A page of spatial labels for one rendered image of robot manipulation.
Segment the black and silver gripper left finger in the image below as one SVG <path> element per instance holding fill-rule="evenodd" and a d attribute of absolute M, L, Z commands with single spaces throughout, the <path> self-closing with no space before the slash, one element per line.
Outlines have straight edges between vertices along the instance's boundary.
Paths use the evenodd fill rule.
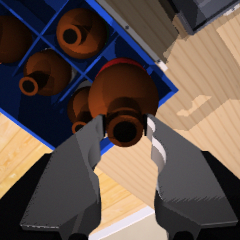
<path fill-rule="evenodd" d="M 103 137 L 105 115 L 99 114 L 44 153 L 0 198 L 0 240 L 68 240 L 73 233 L 89 238 L 102 216 L 94 170 Z"/>

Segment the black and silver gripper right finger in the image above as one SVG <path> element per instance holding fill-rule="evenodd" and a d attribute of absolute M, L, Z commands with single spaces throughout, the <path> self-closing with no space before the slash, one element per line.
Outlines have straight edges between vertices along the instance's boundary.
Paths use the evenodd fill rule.
<path fill-rule="evenodd" d="M 194 240 L 240 240 L 240 179 L 155 116 L 143 119 L 158 167 L 155 219 L 167 240 L 180 231 Z"/>

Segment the dark grey square tray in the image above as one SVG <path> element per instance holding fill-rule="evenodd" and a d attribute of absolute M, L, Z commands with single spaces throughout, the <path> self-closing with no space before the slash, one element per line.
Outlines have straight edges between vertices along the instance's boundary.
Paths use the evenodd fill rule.
<path fill-rule="evenodd" d="M 240 3 L 240 0 L 167 1 L 188 35 L 192 36 Z"/>

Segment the blue plastic crate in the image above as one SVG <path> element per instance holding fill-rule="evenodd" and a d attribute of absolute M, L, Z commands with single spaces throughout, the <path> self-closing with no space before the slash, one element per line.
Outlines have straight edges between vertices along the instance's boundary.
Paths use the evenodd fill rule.
<path fill-rule="evenodd" d="M 105 50 L 102 49 L 89 59 L 70 57 L 57 41 L 56 29 L 60 18 L 74 8 L 88 8 L 98 13 L 109 26 L 109 39 L 103 48 Z M 69 99 L 83 80 L 93 83 L 100 69 L 111 59 L 128 57 L 139 62 L 157 87 L 159 107 L 179 91 L 156 63 L 94 0 L 0 0 L 0 15 L 16 16 L 38 35 L 21 62 L 0 63 L 0 112 L 51 150 L 74 134 L 73 124 L 67 115 Z M 23 94 L 19 81 L 24 77 L 24 64 L 34 53 L 50 47 L 78 71 L 77 75 L 56 95 Z"/>

